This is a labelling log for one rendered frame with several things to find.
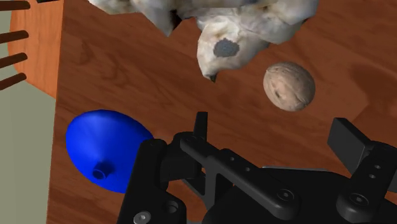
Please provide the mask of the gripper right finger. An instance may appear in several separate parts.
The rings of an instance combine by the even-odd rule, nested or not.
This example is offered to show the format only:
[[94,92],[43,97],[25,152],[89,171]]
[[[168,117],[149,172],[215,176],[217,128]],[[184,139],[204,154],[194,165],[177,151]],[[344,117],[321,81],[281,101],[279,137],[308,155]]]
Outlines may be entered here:
[[372,141],[345,118],[334,118],[328,146],[351,173],[337,211],[350,223],[372,222],[397,172],[397,148]]

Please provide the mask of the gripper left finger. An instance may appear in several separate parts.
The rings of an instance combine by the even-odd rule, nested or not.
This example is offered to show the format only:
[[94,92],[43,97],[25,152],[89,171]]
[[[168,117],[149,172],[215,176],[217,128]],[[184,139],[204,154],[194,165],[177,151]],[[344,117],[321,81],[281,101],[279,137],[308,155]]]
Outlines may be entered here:
[[179,179],[204,187],[208,208],[237,187],[277,219],[298,215],[300,199],[293,190],[232,150],[215,148],[206,134],[207,113],[199,112],[193,131],[177,133],[172,144],[143,141],[116,224],[186,224],[185,203],[164,187]]

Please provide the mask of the brown round nut ball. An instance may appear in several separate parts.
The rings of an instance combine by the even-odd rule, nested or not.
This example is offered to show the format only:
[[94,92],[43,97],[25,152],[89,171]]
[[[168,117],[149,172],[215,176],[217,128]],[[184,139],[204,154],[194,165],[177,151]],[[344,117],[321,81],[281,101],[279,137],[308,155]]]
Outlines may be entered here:
[[285,111],[300,111],[314,99],[316,84],[310,73],[294,62],[269,66],[263,77],[268,99]]

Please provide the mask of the blue cone-shaped funnel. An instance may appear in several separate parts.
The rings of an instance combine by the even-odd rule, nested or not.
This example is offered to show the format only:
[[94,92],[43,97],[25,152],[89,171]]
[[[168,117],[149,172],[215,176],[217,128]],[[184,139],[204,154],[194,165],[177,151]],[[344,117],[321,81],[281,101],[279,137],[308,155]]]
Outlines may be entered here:
[[125,193],[140,144],[153,135],[137,120],[113,110],[87,111],[68,125],[71,162],[92,183]]

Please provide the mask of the reddish brown wooden table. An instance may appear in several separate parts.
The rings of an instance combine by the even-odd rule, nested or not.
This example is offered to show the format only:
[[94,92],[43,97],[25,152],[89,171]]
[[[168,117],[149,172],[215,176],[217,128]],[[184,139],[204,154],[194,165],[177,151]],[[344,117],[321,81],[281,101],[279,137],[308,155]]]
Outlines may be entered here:
[[[165,37],[140,14],[108,15],[87,0],[29,2],[11,15],[11,29],[29,37],[9,51],[27,54],[16,70],[56,102],[45,224],[116,222],[122,196],[84,178],[65,148],[69,122],[93,109],[130,115],[166,141],[206,111],[209,142],[258,166],[347,174],[326,144],[336,116],[397,146],[397,0],[320,0],[290,41],[216,82],[198,67],[194,20]],[[263,77],[278,62],[297,63],[313,77],[316,93],[304,109],[285,111],[268,99]]]

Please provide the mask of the white lumpy plush figure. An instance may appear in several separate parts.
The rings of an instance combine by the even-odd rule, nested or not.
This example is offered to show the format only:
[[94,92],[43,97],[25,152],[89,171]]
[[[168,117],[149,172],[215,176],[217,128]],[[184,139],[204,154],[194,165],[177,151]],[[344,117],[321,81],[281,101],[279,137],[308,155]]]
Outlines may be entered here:
[[110,14],[142,13],[165,36],[194,18],[201,34],[197,61],[215,81],[225,69],[245,66],[270,44],[290,40],[316,14],[319,0],[88,0]]

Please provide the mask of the dark brown slatted chair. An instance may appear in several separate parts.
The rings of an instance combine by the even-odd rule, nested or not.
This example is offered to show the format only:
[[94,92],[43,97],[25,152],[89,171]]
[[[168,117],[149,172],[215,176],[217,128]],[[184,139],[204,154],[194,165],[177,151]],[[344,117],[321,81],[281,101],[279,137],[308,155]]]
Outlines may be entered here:
[[[28,10],[31,5],[28,1],[23,0],[0,0],[0,11]],[[18,41],[29,37],[29,33],[25,30],[5,32],[0,34],[0,45],[12,41]],[[0,69],[8,67],[19,62],[27,60],[27,55],[23,52],[0,58]],[[18,73],[3,80],[0,80],[0,90],[9,88],[26,79],[24,73]]]

